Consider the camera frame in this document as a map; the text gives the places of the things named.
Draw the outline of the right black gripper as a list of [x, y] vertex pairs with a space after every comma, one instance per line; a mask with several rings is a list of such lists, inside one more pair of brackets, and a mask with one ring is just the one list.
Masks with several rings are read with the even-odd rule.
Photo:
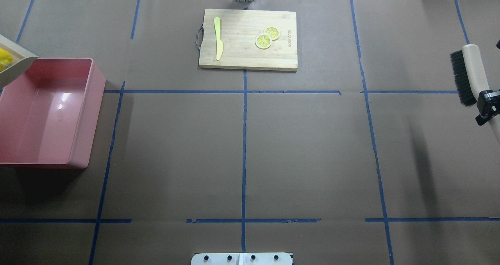
[[499, 114], [499, 90], [494, 91], [489, 87], [478, 46], [476, 46], [475, 58], [475, 96], [479, 111], [475, 119], [479, 126], [483, 126]]

